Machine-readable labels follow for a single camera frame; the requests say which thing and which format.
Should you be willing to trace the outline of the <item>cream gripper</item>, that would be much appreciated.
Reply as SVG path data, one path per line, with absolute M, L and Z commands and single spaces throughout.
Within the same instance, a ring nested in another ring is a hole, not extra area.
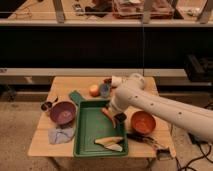
M 110 104 L 108 105 L 108 109 L 103 107 L 101 111 L 111 121 L 113 128 L 116 128 L 116 122 L 114 118 L 120 118 L 120 112 Z

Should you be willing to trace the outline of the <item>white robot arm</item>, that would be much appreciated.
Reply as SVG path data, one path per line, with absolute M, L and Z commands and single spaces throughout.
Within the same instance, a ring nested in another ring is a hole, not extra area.
M 115 116 L 129 106 L 153 114 L 186 131 L 213 143 L 213 111 L 153 95 L 145 91 L 145 78 L 133 73 L 127 78 L 111 77 L 115 87 L 105 115 L 115 123 Z

